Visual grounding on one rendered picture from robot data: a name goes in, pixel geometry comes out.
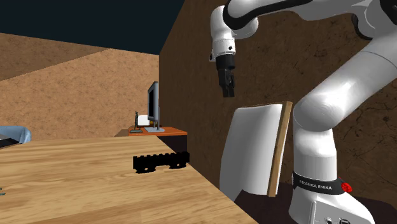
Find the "orange desk with monitor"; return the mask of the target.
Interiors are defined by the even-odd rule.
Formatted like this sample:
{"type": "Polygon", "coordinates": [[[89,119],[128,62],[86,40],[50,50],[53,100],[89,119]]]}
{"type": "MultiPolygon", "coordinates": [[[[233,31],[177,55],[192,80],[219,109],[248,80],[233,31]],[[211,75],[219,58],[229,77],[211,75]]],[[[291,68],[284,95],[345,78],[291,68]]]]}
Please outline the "orange desk with monitor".
{"type": "Polygon", "coordinates": [[[157,137],[171,137],[171,136],[186,136],[187,132],[176,129],[174,127],[162,127],[160,125],[160,105],[159,105],[159,82],[154,81],[147,91],[148,97],[148,114],[139,115],[135,111],[134,126],[129,129],[122,129],[118,137],[121,136],[157,136],[157,137]]]}

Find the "white board with wooden edge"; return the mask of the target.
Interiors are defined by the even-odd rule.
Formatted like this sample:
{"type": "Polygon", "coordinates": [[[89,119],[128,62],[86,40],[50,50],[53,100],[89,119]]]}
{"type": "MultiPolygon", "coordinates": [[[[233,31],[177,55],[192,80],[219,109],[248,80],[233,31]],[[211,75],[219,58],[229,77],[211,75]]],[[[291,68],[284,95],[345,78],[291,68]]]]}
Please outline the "white board with wooden edge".
{"type": "Polygon", "coordinates": [[[235,110],[221,158],[219,189],[235,201],[241,191],[275,197],[292,103],[235,110]]]}

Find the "black toy train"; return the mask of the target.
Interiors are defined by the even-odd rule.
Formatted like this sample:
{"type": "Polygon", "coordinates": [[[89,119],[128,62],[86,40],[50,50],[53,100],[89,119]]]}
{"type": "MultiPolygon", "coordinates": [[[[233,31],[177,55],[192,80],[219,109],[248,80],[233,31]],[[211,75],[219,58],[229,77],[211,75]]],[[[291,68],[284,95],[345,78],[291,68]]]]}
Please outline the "black toy train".
{"type": "Polygon", "coordinates": [[[133,156],[133,169],[136,170],[136,173],[148,173],[156,171],[156,167],[165,165],[168,165],[170,169],[184,168],[189,162],[190,154],[187,151],[141,155],[133,156]]]}

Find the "dark robot stand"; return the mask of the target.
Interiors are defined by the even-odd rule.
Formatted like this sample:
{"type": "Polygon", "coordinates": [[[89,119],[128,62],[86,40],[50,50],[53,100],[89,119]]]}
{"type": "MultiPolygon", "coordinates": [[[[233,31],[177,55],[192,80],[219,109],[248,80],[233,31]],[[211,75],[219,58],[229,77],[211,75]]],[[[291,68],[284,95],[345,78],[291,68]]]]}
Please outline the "dark robot stand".
{"type": "MultiPolygon", "coordinates": [[[[296,224],[288,214],[292,191],[289,183],[279,185],[276,197],[241,191],[235,203],[259,224],[296,224]]],[[[352,196],[368,208],[375,224],[397,224],[397,192],[363,192],[354,187],[352,196]]]]}

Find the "flat dark grey object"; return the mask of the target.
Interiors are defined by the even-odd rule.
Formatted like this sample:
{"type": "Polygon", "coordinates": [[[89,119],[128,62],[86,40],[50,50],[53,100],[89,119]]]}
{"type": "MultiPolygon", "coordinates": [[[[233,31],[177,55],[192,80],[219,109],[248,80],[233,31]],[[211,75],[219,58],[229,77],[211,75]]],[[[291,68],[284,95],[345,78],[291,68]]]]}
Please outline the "flat dark grey object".
{"type": "Polygon", "coordinates": [[[0,148],[5,148],[19,144],[19,142],[13,138],[0,134],[0,148]]]}

